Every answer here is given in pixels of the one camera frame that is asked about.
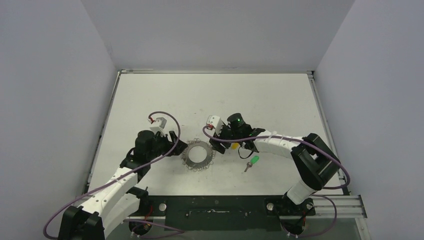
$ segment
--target small screwdriver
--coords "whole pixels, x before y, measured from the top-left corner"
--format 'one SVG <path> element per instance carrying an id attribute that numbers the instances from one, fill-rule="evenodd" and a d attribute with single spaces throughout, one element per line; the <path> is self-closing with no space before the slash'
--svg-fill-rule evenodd
<path id="1" fill-rule="evenodd" d="M 247 172 L 249 168 L 251 168 L 253 166 L 253 164 L 255 164 L 257 161 L 259 160 L 259 156 L 254 156 L 250 161 L 247 162 L 247 167 L 244 170 L 244 172 Z"/>

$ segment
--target wire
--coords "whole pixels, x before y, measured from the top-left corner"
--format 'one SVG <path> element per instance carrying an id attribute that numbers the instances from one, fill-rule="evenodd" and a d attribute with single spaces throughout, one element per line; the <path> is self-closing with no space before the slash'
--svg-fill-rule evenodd
<path id="1" fill-rule="evenodd" d="M 247 157 L 242 157 L 242 155 L 240 155 L 240 149 L 241 149 L 241 148 L 242 148 L 242 146 L 239 146 L 239 147 L 238 147 L 238 150 L 237 150 L 237 152 L 238 152 L 238 156 L 239 156 L 241 159 L 248 159 L 248 158 L 249 158 L 250 156 L 252 156 L 252 154 L 254 153 L 254 151 L 251 151 Z"/>
<path id="2" fill-rule="evenodd" d="M 330 229 L 332 229 L 332 228 L 334 227 L 334 225 L 336 225 L 336 220 L 337 220 L 337 208 L 336 208 L 336 204 L 334 203 L 334 201 L 333 201 L 333 200 L 331 200 L 329 197 L 324 196 L 324 195 L 315 195 L 315 194 L 314 194 L 314 195 L 312 195 L 312 196 L 314 196 L 314 197 L 324 198 L 324 199 L 327 199 L 328 201 L 330 201 L 330 202 L 331 202 L 332 206 L 334 207 L 334 218 L 333 218 L 333 220 L 332 220 L 332 222 L 331 222 L 330 226 L 329 226 L 329 227 L 327 227 L 326 229 L 324 229 L 324 230 L 320 231 L 320 232 L 311 233 L 311 234 L 308 234 L 308 235 L 294 235 L 294 234 L 290 233 L 289 231 L 287 231 L 287 229 L 286 229 L 283 225 L 281 225 L 282 229 L 284 229 L 284 231 L 286 231 L 286 233 L 288 233 L 290 236 L 292 236 L 292 237 L 296 237 L 296 236 L 297 236 L 298 238 L 316 237 L 316 236 L 320 236 L 320 235 L 325 234 L 325 233 L 326 233 L 326 232 L 328 232 Z"/>
<path id="3" fill-rule="evenodd" d="M 295 223 L 295 224 L 293 224 L 293 225 L 297 225 L 297 224 L 299 224 L 302 220 L 303 220 L 303 225 L 305 225 L 305 222 L 306 222 L 306 216 L 310 213 L 310 212 L 312 212 L 312 210 L 313 209 L 315 209 L 315 207 L 312 207 L 311 209 L 309 209 L 308 211 L 306 211 L 306 212 L 303 212 L 303 214 L 302 214 L 302 217 L 301 218 L 299 218 L 299 220 L 297 220 L 297 222 Z"/>
<path id="4" fill-rule="evenodd" d="M 178 229 L 178 228 L 174 228 L 174 227 L 171 227 L 171 226 L 166 226 L 166 225 L 155 223 L 155 222 L 151 222 L 151 221 L 140 220 L 140 219 L 125 219 L 124 222 L 135 222 L 135 223 L 142 223 L 142 224 L 151 224 L 151 225 L 156 226 L 156 227 L 161 227 L 161 228 L 164 228 L 164 229 L 169 229 L 169 230 L 177 231 L 177 232 L 173 232 L 173 233 L 168 234 L 168 235 L 161 235 L 161 236 L 143 236 L 143 235 L 141 235 L 140 238 L 142 238 L 142 239 L 160 239 L 160 238 L 165 238 L 165 237 L 169 237 L 169 236 L 174 236 L 174 235 L 185 233 L 184 230 L 181 230 L 181 229 Z"/>
<path id="5" fill-rule="evenodd" d="M 148 217 L 150 217 L 150 215 L 152 215 L 153 213 L 153 205 L 150 205 L 150 211 L 148 212 L 148 214 L 146 216 L 144 216 L 144 220 L 146 221 Z"/>
<path id="6" fill-rule="evenodd" d="M 277 136 L 277 135 L 271 135 L 271 136 L 251 136 L 251 137 L 246 137 L 246 138 L 241 138 L 241 139 L 235 139 L 235 140 L 224 140 L 224 139 L 219 139 L 216 137 L 213 137 L 211 135 L 209 135 L 206 132 L 206 129 L 208 128 L 208 126 L 204 126 L 202 128 L 203 133 L 210 139 L 218 141 L 218 142 L 223 142 L 223 143 L 237 143 L 237 142 L 244 142 L 244 141 L 250 141 L 250 140 L 256 140 L 256 139 L 267 139 L 267 138 L 273 138 L 273 139 L 283 139 L 283 140 L 287 140 L 287 141 L 294 141 L 294 142 L 298 142 L 301 144 L 304 144 L 308 147 L 313 148 L 314 150 L 318 151 L 320 154 L 324 155 L 327 159 L 331 160 L 334 164 L 337 165 L 337 167 L 339 167 L 343 172 L 344 175 L 346 176 L 346 183 L 340 185 L 340 186 L 325 186 L 322 189 L 342 189 L 344 187 L 346 187 L 347 185 L 349 185 L 351 183 L 351 176 L 349 175 L 348 171 L 346 170 L 346 168 L 344 166 L 342 166 L 340 164 L 340 162 L 338 162 L 336 159 L 334 159 L 334 157 L 330 156 L 328 153 L 326 153 L 325 151 L 319 149 L 317 146 L 307 142 L 307 141 L 303 141 L 300 139 L 296 139 L 296 138 L 291 138 L 291 137 L 286 137 L 286 136 Z"/>
<path id="7" fill-rule="evenodd" d="M 152 112 L 152 113 L 150 113 L 149 114 L 149 119 L 151 119 L 152 118 L 152 115 L 154 115 L 154 114 L 165 114 L 165 115 L 167 115 L 167 116 L 169 116 L 172 120 L 174 120 L 175 121 L 175 123 L 176 123 L 176 127 L 178 128 L 178 135 L 177 135 L 177 137 L 176 137 L 176 141 L 175 141 L 175 143 L 174 143 L 174 145 L 171 147 L 171 149 L 167 152 L 167 153 L 165 153 L 164 155 L 162 155 L 162 156 L 159 156 L 159 157 L 157 157 L 156 159 L 154 159 L 154 160 L 152 160 L 152 161 L 150 161 L 150 162 L 148 162 L 148 163 L 146 163 L 146 164 L 143 164 L 143 165 L 141 165 L 141 166 L 138 166 L 138 167 L 136 167 L 136 168 L 134 168 L 133 170 L 131 170 L 131 171 L 128 171 L 127 173 L 125 173 L 125 174 L 123 174 L 123 175 L 121 175 L 120 177 L 118 177 L 116 180 L 121 180 L 121 179 L 123 179 L 123 178 L 125 178 L 126 176 L 128 176 L 128 175 L 130 175 L 130 174 L 132 174 L 132 173 L 135 173 L 135 172 L 137 172 L 138 170 L 140 170 L 140 169 L 142 169 L 142 168 L 144 168 L 144 167 L 146 167 L 146 166 L 149 166 L 149 165 L 151 165 L 151 164 L 154 164 L 154 163 L 156 163 L 157 161 L 159 161 L 159 160 L 161 160 L 161 159 L 163 159 L 163 158 L 165 158 L 166 156 L 168 156 L 175 148 L 176 148 L 176 146 L 177 146 L 177 144 L 178 144 L 178 142 L 179 142 L 179 140 L 180 140 L 180 136 L 181 136 L 181 127 L 180 127 L 180 124 L 178 123 L 178 121 L 177 121 L 177 119 L 174 117 L 174 116 L 172 116 L 171 114 L 169 114 L 169 113 L 167 113 L 167 112 L 165 112 L 165 111 L 154 111 L 154 112 Z M 73 203 L 75 203 L 75 202 L 77 202 L 77 201 L 79 201 L 79 200 L 81 200 L 81 199 L 83 199 L 84 197 L 87 197 L 88 195 L 92 195 L 93 193 L 95 193 L 95 192 L 97 192 L 97 191 L 100 191 L 100 190 L 102 190 L 102 189 L 104 189 L 104 188 L 107 188 L 107 187 L 109 187 L 109 186 L 111 186 L 111 185 L 113 185 L 113 184 L 116 184 L 117 183 L 117 181 L 111 181 L 111 182 L 109 182 L 109 183 L 106 183 L 105 185 L 103 185 L 103 186 L 99 186 L 98 188 L 96 188 L 96 189 L 93 189 L 93 190 L 91 190 L 91 191 L 89 191 L 89 192 L 87 192 L 87 193 L 85 193 L 85 194 L 83 194 L 83 195 L 81 195 L 81 196 L 79 196 L 79 197 L 77 197 L 77 198 L 75 198 L 74 200 L 72 200 L 72 201 L 70 201 L 70 202 L 68 202 L 67 204 L 65 204 L 64 206 L 62 206 L 59 210 L 57 210 L 55 213 L 53 213 L 53 215 L 48 219 L 48 221 L 47 221 L 47 223 L 44 225 L 44 227 L 43 227 L 43 229 L 42 229 L 42 234 L 44 235 L 44 237 L 46 237 L 46 238 L 48 238 L 48 239 L 51 239 L 51 240 L 56 240 L 56 239 L 58 239 L 58 237 L 57 236 L 51 236 L 51 235 L 49 235 L 48 233 L 47 233 L 47 227 L 49 226 L 49 224 L 53 221 L 53 219 L 55 219 L 55 217 L 57 217 L 63 210 L 65 210 L 67 207 L 69 207 L 69 206 L 71 206 Z"/>

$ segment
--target yellow part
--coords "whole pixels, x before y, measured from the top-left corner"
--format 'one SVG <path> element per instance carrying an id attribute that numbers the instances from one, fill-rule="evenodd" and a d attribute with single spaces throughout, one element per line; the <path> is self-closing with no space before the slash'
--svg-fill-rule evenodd
<path id="1" fill-rule="evenodd" d="M 237 142 L 236 143 L 233 143 L 231 145 L 231 149 L 237 149 L 239 146 L 240 146 L 240 144 L 238 144 Z"/>

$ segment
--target white wall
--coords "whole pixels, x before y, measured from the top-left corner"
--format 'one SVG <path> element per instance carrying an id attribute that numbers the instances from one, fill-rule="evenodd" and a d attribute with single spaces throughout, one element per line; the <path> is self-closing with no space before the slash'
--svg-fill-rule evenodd
<path id="1" fill-rule="evenodd" d="M 424 1 L 356 0 L 315 72 L 371 236 L 423 239 Z"/>
<path id="2" fill-rule="evenodd" d="M 120 69 L 306 71 L 354 0 L 82 0 Z"/>
<path id="3" fill-rule="evenodd" d="M 82 192 L 115 77 L 79 0 L 0 1 L 1 239 L 45 239 Z"/>

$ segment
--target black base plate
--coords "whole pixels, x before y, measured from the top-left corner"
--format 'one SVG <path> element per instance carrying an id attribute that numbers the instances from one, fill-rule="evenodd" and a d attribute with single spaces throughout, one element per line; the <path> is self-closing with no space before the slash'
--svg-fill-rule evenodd
<path id="1" fill-rule="evenodd" d="M 186 231 L 281 231 L 276 215 L 269 214 L 266 207 L 269 201 L 281 198 L 281 195 L 149 196 L 149 201 L 153 206 L 152 217 L 166 216 L 167 226 Z M 165 211 L 159 210 L 161 203 L 166 204 Z M 143 216 L 142 212 L 133 215 Z"/>

